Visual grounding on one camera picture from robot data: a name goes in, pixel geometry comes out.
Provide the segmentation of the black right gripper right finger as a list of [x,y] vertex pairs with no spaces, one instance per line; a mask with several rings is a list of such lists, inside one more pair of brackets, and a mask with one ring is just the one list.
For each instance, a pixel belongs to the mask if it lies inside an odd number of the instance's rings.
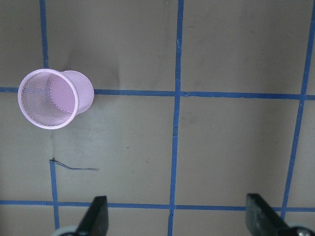
[[252,236],[284,236],[290,227],[255,193],[246,196],[246,226]]

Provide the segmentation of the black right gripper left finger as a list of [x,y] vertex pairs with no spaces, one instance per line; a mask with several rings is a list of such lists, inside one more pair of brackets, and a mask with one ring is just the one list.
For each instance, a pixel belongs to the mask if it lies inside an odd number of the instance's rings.
[[106,196],[93,199],[86,214],[78,225],[76,236],[105,236],[109,228],[108,205]]

